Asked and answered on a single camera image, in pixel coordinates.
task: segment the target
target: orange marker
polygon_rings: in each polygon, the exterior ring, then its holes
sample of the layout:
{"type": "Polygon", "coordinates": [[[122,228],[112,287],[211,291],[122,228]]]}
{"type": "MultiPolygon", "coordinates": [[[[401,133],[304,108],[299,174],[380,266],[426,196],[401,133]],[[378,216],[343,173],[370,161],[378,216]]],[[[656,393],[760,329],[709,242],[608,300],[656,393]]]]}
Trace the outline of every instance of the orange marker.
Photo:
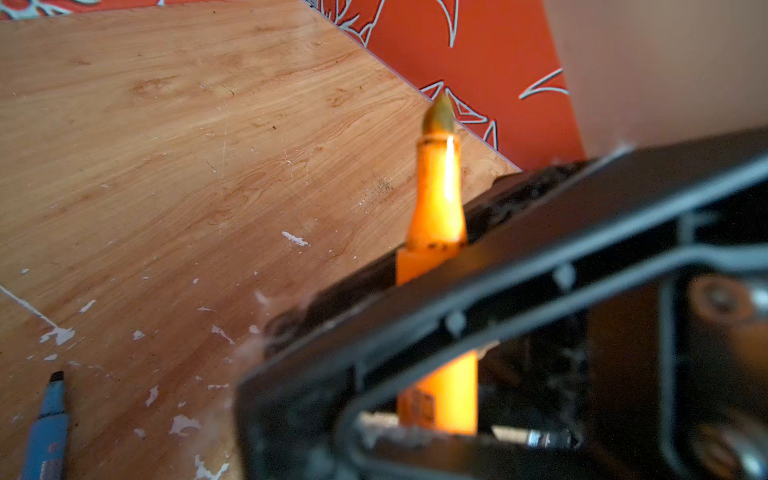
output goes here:
{"type": "MultiPolygon", "coordinates": [[[[442,94],[427,110],[418,146],[416,210],[397,253],[402,285],[454,257],[467,244],[459,142],[453,107],[442,94]]],[[[401,425],[474,435],[478,416],[478,356],[472,351],[401,392],[401,425]]]]}

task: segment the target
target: blue marker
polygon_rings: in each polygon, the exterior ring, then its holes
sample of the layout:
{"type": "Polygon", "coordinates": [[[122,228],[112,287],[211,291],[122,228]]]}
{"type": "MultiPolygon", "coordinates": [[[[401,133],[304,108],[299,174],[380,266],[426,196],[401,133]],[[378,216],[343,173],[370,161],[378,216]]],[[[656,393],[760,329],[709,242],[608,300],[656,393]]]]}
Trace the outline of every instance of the blue marker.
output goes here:
{"type": "Polygon", "coordinates": [[[64,411],[64,372],[51,375],[38,421],[32,424],[22,480],[61,480],[69,415],[64,411]]]}

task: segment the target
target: wooden surface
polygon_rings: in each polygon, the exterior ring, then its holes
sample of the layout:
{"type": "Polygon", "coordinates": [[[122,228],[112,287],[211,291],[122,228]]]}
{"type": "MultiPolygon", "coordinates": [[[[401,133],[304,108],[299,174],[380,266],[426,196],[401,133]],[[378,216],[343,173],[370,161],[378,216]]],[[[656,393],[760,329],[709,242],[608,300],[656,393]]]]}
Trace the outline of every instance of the wooden surface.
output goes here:
{"type": "MultiPolygon", "coordinates": [[[[0,477],[63,369],[69,478],[207,478],[195,455],[239,478],[251,331],[402,242],[427,100],[300,0],[3,22],[0,44],[0,477]],[[41,343],[31,309],[74,336],[41,343]]],[[[461,136],[467,201],[513,168],[461,136]]]]}

